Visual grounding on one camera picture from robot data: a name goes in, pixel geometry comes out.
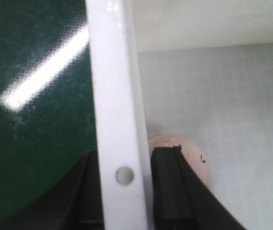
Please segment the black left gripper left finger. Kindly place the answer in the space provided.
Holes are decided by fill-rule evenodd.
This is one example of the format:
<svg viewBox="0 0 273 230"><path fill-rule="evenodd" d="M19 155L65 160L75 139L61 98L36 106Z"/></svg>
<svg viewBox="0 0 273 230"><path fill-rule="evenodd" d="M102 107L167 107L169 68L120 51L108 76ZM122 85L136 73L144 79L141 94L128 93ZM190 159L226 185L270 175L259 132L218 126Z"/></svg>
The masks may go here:
<svg viewBox="0 0 273 230"><path fill-rule="evenodd" d="M86 151L39 199L0 222L0 230L102 230L98 154Z"/></svg>

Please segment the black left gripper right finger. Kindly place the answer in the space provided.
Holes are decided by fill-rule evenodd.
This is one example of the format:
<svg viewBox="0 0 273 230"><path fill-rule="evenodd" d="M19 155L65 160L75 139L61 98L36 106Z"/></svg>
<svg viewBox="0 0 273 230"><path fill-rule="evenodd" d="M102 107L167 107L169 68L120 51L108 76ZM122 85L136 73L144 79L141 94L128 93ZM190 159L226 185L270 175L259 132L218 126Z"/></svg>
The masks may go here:
<svg viewBox="0 0 273 230"><path fill-rule="evenodd" d="M196 175L181 146L155 147L151 170L155 229L244 229Z"/></svg>

